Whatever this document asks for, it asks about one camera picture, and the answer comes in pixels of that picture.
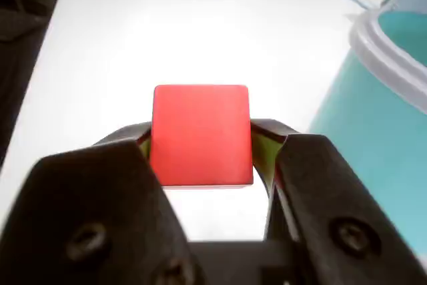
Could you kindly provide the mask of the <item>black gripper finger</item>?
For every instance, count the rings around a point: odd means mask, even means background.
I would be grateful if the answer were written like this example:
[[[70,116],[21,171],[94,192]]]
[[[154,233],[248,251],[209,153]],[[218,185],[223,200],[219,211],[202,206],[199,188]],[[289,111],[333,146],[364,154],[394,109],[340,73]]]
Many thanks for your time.
[[[140,148],[149,130],[33,166],[1,234],[2,284],[205,284]]]
[[[426,272],[324,135],[251,122],[252,162],[269,197],[264,236],[288,257],[286,284],[425,284]]]

